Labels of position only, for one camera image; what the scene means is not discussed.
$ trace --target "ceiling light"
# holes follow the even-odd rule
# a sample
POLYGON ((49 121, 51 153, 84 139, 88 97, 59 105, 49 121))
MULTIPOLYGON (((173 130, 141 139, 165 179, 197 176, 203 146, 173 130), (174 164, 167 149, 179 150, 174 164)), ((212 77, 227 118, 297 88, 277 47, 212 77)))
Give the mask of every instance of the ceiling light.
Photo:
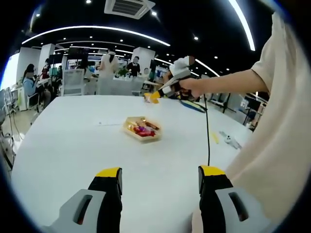
POLYGON ((239 17, 243 27, 244 27, 244 31, 246 33, 250 49, 252 51, 255 51, 255 44, 254 44, 254 41, 253 41, 251 30, 249 29, 249 26, 247 24, 246 18, 244 16, 241 8, 239 7, 239 5, 238 5, 236 0, 229 0, 229 2, 232 5, 232 7, 234 8, 235 12, 237 13, 237 15, 238 15, 238 17, 239 17))
POLYGON ((125 51, 125 50, 116 50, 118 52, 126 52, 126 53, 130 53, 130 54, 133 54, 133 52, 130 52, 130 51, 125 51))
POLYGON ((59 49, 59 50, 54 50, 54 52, 56 52, 56 51, 63 51, 63 50, 68 50, 68 49, 59 49))
POLYGON ((164 62, 164 63, 169 64, 169 65, 172 65, 172 63, 170 63, 170 62, 167 62, 167 61, 164 61, 164 60, 161 60, 161 59, 158 59, 158 58, 155 58, 155 60, 157 60, 159 62, 164 62))
POLYGON ((107 48, 86 47, 86 46, 70 46, 70 47, 71 47, 71 48, 94 49, 94 50, 108 50, 107 48))
POLYGON ((163 45, 166 45, 166 46, 171 46, 170 44, 168 44, 168 43, 166 43, 164 41, 161 41, 159 39, 156 39, 154 37, 151 37, 151 36, 148 36, 148 35, 145 35, 145 34, 137 33, 137 32, 126 30, 126 29, 122 29, 122 28, 113 28, 113 27, 106 27, 106 26, 70 26, 70 27, 64 27, 64 28, 57 28, 57 29, 49 30, 49 31, 37 34, 37 35, 35 35, 33 37, 30 37, 29 39, 23 41, 22 45, 27 43, 28 41, 31 41, 31 40, 33 40, 33 39, 35 39, 35 38, 37 38, 39 36, 45 35, 45 34, 57 32, 57 31, 62 31, 62 30, 79 29, 79 28, 106 29, 106 30, 114 30, 114 31, 119 31, 119 32, 124 32, 124 33, 130 33, 130 34, 134 34, 134 35, 145 37, 145 38, 150 39, 150 40, 154 40, 154 41, 156 41, 158 43, 161 43, 163 45))
POLYGON ((217 77, 220 76, 219 74, 217 74, 214 70, 212 70, 211 68, 209 68, 207 65, 205 65, 205 64, 204 64, 203 62, 201 62, 200 60, 195 59, 195 61, 196 61, 197 63, 199 63, 200 65, 204 66, 204 67, 205 67, 206 69, 208 69, 209 71, 213 72, 217 77))
POLYGON ((196 74, 196 73, 194 73, 194 72, 190 72, 191 74, 194 74, 195 76, 200 76, 200 75, 198 75, 198 74, 196 74))

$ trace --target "ceiling air vent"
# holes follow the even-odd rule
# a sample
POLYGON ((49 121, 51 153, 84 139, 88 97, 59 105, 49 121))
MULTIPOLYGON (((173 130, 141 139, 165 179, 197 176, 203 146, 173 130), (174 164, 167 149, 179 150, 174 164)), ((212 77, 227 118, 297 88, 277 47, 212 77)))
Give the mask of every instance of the ceiling air vent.
POLYGON ((148 0, 106 0, 104 12, 140 19, 154 6, 155 3, 148 0))

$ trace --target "black cable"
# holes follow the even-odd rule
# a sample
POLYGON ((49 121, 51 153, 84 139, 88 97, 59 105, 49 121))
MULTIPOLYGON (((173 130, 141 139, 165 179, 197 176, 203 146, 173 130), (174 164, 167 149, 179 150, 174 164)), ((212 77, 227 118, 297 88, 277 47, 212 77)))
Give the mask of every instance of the black cable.
POLYGON ((7 104, 7 98, 6 98, 5 91, 4 91, 4 98, 5 98, 6 109, 8 110, 8 113, 9 113, 10 126, 11 126, 11 149, 12 149, 12 157, 13 157, 13 164, 12 164, 12 166, 13 166, 14 165, 14 161, 15 161, 14 151, 13 151, 13 141, 14 141, 14 139, 13 139, 13 127, 12 127, 12 121, 11 121, 11 113, 10 113, 10 109, 8 107, 8 104, 7 104))
POLYGON ((18 130, 17 126, 16 126, 14 113, 13 113, 13 122, 14 122, 14 125, 15 125, 15 128, 16 128, 16 131, 17 131, 17 133, 18 133, 19 137, 20 137, 22 140, 24 140, 24 138, 20 135, 19 130, 18 130))
POLYGON ((206 96, 204 94, 204 102, 205 102, 205 114, 206 114, 206 125, 207 125, 207 143, 208 143, 208 162, 207 162, 207 165, 209 166, 209 161, 210 161, 210 146, 209 146, 209 130, 208 130, 208 115, 207 115, 207 99, 206 99, 206 96))

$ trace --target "ceiling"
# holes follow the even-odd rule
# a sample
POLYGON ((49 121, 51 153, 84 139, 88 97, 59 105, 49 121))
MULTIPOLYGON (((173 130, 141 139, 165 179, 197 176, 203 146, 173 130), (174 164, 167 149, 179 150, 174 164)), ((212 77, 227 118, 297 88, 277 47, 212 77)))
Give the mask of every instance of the ceiling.
MULTIPOLYGON (((157 16, 148 12, 137 20, 105 14, 105 0, 92 0, 91 4, 86 4, 86 0, 50 0, 42 6, 40 16, 35 18, 32 31, 38 34, 68 26, 108 26, 157 38, 169 43, 170 47, 134 34, 93 28, 69 29, 45 34, 23 46, 40 47, 41 43, 57 44, 70 41, 90 41, 73 44, 92 47, 93 43, 94 47, 99 48, 107 48, 109 44, 96 41, 119 43, 117 49, 127 51, 133 51, 136 47, 150 46, 156 51, 159 59, 174 61, 179 57, 193 55, 223 75, 249 69, 259 59, 261 49, 271 35, 272 12, 257 0, 237 0, 248 22, 256 51, 250 50, 244 28, 229 0, 152 1, 155 2, 152 10, 157 12, 157 16)), ((71 43, 61 44, 64 48, 70 45, 71 43)), ((198 63, 195 63, 192 69, 199 75, 207 72, 207 75, 215 76, 198 63)))

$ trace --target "desk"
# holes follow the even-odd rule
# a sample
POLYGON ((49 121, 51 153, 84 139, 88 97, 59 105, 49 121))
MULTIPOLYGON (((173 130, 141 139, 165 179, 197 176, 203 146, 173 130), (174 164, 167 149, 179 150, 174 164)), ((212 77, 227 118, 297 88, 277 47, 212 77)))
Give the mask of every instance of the desk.
MULTIPOLYGON (((211 132, 224 131, 241 145, 252 134, 217 110, 208 114, 211 132)), ((25 135, 12 171, 13 189, 39 226, 51 225, 61 205, 87 189, 96 173, 120 166, 121 232, 188 232, 199 205, 198 166, 207 164, 205 117, 170 99, 150 104, 143 97, 56 98, 25 135), (162 139, 141 144, 125 134, 121 127, 129 116, 156 120, 162 139)), ((212 137, 210 143, 210 164, 226 169, 239 151, 221 137, 219 144, 212 137)))

